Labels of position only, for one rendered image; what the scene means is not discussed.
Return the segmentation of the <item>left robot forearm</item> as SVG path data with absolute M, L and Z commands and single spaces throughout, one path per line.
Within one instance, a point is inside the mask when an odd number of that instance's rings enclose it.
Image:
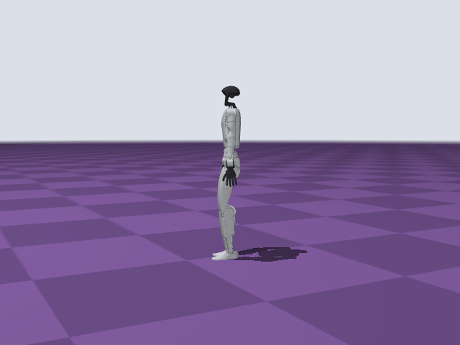
M 231 167 L 234 166 L 234 148 L 236 147 L 236 142 L 233 134 L 226 135 L 227 144 L 226 144 L 226 159 L 227 159 L 227 166 Z

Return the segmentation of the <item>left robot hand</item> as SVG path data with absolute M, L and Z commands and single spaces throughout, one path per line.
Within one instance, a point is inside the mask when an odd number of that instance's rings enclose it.
M 234 161 L 233 161 L 233 163 L 234 163 Z M 228 170 L 226 170 L 226 173 L 224 174 L 222 180 L 224 181 L 224 179 L 225 179 L 225 177 L 226 177 L 226 186 L 228 186 L 228 179 L 229 179 L 229 186 L 230 186 L 230 187 L 231 187 L 231 180 L 232 180 L 232 185 L 233 185 L 233 186 L 234 186 L 234 180 L 235 180 L 235 183 L 236 183 L 236 185 L 237 185 L 237 182 L 236 182 L 236 173 L 235 173 L 235 171 L 234 171 L 234 169 L 233 169 L 234 166 L 228 167 L 228 166 L 227 166 L 227 161 L 226 161 L 226 168 L 227 168 Z M 234 178 L 234 179 L 233 179 L 233 178 Z

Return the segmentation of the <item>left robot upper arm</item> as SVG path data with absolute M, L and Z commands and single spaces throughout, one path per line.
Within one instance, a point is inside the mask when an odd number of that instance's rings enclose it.
M 236 139 L 236 109 L 227 109 L 226 110 L 226 121 L 227 121 L 227 129 L 229 130 L 229 134 L 233 134 L 234 138 Z M 225 141 L 227 142 L 226 136 Z

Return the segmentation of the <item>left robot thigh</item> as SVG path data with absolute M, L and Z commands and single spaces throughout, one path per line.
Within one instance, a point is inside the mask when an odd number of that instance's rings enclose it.
M 237 166 L 237 164 L 234 164 L 234 171 L 236 173 L 236 179 L 239 177 L 239 173 L 241 168 Z M 218 198 L 218 209 L 221 212 L 221 216 L 223 217 L 223 213 L 226 210 L 226 208 L 231 208 L 231 206 L 228 206 L 227 203 L 229 202 L 229 199 L 231 197 L 231 192 L 232 192 L 232 181 L 231 181 L 231 187 L 229 186 L 229 179 L 228 179 L 228 186 L 226 186 L 226 177 L 223 179 L 224 174 L 226 173 L 226 170 L 228 170 L 226 167 L 222 173 L 219 185 L 218 185 L 218 193 L 217 193 L 217 198 Z

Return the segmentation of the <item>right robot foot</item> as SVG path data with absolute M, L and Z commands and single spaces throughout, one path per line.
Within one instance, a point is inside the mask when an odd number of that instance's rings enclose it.
M 223 252 L 225 252 L 225 251 L 226 251 L 226 250 L 224 250 L 224 251 L 222 251 L 222 252 L 219 252 L 219 253 L 214 253 L 214 254 L 212 254 L 212 255 L 213 255 L 213 256 L 218 256 L 218 255 L 220 255 L 221 253 L 223 253 Z M 238 254 L 237 251 L 235 251 L 235 252 Z M 239 256 L 239 254 L 238 254 L 238 256 Z

